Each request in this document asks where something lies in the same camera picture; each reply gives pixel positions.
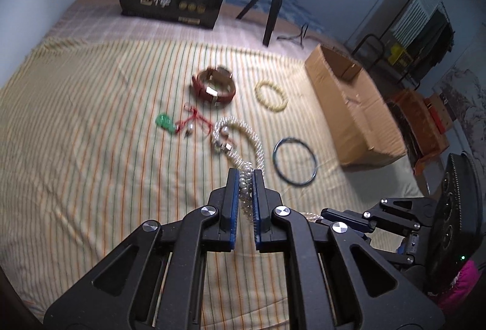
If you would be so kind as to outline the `black metal chair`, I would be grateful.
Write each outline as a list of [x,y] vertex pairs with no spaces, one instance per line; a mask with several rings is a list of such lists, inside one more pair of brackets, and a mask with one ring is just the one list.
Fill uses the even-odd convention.
[[351,55],[370,72],[383,72],[392,75],[400,75],[402,68],[399,64],[392,64],[389,58],[392,55],[392,47],[397,41],[390,33],[384,36],[368,33],[353,48]]

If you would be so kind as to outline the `dark blue bangle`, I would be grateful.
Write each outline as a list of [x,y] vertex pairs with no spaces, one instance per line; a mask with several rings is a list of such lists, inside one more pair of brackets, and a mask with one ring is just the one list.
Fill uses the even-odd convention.
[[274,145],[272,163],[279,179],[296,188],[311,185],[319,168],[315,152],[295,137],[282,138]]

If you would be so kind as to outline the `yellow box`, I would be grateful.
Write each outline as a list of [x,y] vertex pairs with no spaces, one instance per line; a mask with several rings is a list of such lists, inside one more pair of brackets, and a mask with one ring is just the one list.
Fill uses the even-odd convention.
[[390,56],[388,57],[388,62],[392,66],[400,66],[404,69],[413,62],[413,58],[408,54],[406,49],[402,47],[400,43],[396,42],[390,48]]

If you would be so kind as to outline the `checked bed sheet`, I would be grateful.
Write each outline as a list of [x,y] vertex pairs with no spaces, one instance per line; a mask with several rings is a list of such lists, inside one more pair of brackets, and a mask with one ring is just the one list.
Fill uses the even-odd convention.
[[237,20],[238,12],[239,8],[235,5],[223,4],[215,27],[209,30],[176,22],[126,17],[121,14],[119,0],[76,0],[49,29],[47,35],[86,42],[121,39],[193,41],[268,51],[299,60],[305,60],[319,44],[344,49],[331,36],[313,30],[307,32],[302,46],[285,38],[279,40],[279,36],[295,36],[300,33],[300,27],[284,19],[277,21],[269,46],[264,46],[267,15],[251,10],[242,20]]

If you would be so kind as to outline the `orange storage box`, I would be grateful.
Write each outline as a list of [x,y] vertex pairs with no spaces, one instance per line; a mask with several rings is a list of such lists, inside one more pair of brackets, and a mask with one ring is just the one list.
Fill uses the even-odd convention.
[[446,131],[452,125],[441,120],[432,98],[411,89],[397,92],[387,105],[405,140],[413,173],[421,175],[429,162],[449,148]]

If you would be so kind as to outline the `brown cardboard box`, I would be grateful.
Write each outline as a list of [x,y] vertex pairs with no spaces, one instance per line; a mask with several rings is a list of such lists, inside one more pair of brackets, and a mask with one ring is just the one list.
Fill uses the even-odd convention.
[[389,107],[358,61],[320,44],[305,68],[341,165],[378,167],[407,154]]

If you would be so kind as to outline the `black clothes rack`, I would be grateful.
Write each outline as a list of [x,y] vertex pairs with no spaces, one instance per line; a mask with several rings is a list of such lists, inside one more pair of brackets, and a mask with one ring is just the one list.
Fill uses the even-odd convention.
[[443,0],[406,0],[380,37],[386,33],[393,35],[413,58],[408,67],[402,68],[399,81],[406,80],[415,87],[455,44],[455,30]]

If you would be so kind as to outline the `yellow striped cloth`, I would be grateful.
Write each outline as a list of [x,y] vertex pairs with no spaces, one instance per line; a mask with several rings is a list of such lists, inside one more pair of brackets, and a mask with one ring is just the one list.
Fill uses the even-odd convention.
[[[341,167],[304,64],[282,55],[179,41],[49,39],[1,90],[1,266],[42,318],[75,281],[143,221],[178,221],[225,184],[229,159],[206,128],[190,136],[156,125],[183,120],[190,78],[222,65],[236,80],[227,108],[260,137],[265,184],[303,213],[362,211],[399,189],[393,165]],[[281,181],[274,145],[295,137],[315,152],[315,181]]]

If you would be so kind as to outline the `landscape wall poster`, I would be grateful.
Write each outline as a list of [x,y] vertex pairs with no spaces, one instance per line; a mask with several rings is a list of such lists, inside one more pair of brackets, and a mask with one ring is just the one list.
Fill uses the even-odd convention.
[[455,64],[434,90],[448,101],[474,159],[485,167],[485,64]]

